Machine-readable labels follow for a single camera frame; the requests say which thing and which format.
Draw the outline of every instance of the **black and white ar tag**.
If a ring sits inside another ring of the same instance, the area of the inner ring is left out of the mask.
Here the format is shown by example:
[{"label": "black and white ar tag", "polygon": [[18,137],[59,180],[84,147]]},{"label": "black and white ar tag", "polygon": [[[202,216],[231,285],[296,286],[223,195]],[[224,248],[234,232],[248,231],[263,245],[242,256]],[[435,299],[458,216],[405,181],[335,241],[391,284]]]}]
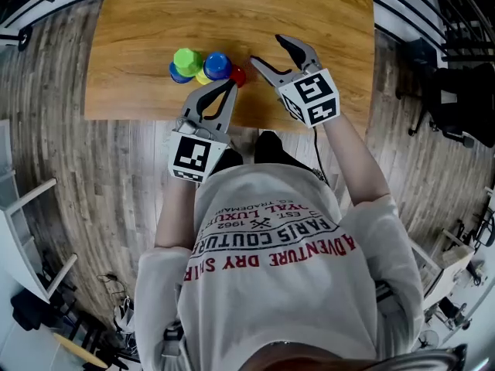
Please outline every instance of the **black and white ar tag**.
[{"label": "black and white ar tag", "polygon": [[169,172],[179,179],[205,182],[227,145],[173,131],[169,139]]},{"label": "black and white ar tag", "polygon": [[340,96],[327,69],[278,89],[285,109],[308,128],[340,115]]}]

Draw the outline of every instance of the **black chair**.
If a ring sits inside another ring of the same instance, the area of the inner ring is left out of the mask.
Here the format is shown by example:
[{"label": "black chair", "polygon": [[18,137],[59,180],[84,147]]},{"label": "black chair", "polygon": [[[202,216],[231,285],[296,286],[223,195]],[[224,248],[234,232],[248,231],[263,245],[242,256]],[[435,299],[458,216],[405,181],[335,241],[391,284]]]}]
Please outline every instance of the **black chair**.
[{"label": "black chair", "polygon": [[[470,136],[488,148],[495,145],[495,69],[483,63],[474,69],[436,69],[436,54],[431,46],[407,43],[402,55],[409,62],[422,88],[422,111],[410,136],[418,133],[427,112],[433,131],[442,131],[446,138],[459,141],[467,148],[474,145]],[[442,104],[442,90],[456,94],[457,102]],[[396,96],[418,97],[396,90]]]}]

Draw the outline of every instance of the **white t-shirt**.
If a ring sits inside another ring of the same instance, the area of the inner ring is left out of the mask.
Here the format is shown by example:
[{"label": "white t-shirt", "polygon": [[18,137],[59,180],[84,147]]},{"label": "white t-shirt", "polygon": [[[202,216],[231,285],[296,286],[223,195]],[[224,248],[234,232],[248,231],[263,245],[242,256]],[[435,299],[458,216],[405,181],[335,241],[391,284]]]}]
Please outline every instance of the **white t-shirt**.
[{"label": "white t-shirt", "polygon": [[[384,359],[417,339],[422,286],[390,196],[341,219],[311,172],[242,165],[198,189],[195,232],[193,251],[155,248],[139,261],[135,326],[145,371],[234,371],[277,341]],[[177,320],[179,348],[163,339]]]}]

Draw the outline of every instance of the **floor plank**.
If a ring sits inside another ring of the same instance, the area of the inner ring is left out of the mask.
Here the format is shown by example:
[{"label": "floor plank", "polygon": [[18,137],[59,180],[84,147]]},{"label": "floor plank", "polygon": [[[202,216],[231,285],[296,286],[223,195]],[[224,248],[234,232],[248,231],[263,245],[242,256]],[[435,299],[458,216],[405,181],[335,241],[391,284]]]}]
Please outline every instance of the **floor plank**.
[{"label": "floor plank", "polygon": [[[11,121],[19,190],[55,177],[54,190],[26,207],[38,246],[54,260],[79,259],[69,278],[82,308],[109,321],[111,292],[97,275],[112,271],[133,292],[139,255],[150,248],[168,181],[173,122],[85,121],[84,89],[91,40],[102,0],[87,0],[34,26],[26,51],[0,54],[0,118]],[[397,100],[398,81],[413,87],[395,44],[376,35],[374,92],[367,145],[384,170],[409,235],[429,250],[441,228],[471,220],[495,173],[493,151],[466,149],[428,125],[410,138],[417,100]],[[240,143],[256,131],[231,128]],[[313,133],[279,133],[288,152],[316,168]],[[327,140],[318,139],[324,170],[341,207],[350,207]]]}]

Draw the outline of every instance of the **tabletop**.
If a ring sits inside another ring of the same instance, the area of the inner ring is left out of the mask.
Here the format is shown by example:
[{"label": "tabletop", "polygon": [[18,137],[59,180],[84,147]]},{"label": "tabletop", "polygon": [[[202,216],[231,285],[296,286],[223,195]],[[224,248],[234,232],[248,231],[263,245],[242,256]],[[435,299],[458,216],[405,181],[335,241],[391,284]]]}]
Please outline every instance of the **tabletop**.
[{"label": "tabletop", "polygon": [[372,0],[104,0],[91,47],[84,116],[88,120],[169,120],[179,116],[196,80],[175,83],[169,63],[179,48],[226,53],[243,67],[231,124],[304,131],[249,63],[260,56],[294,69],[275,34],[317,52],[340,92],[340,106],[366,131],[374,66]]}]

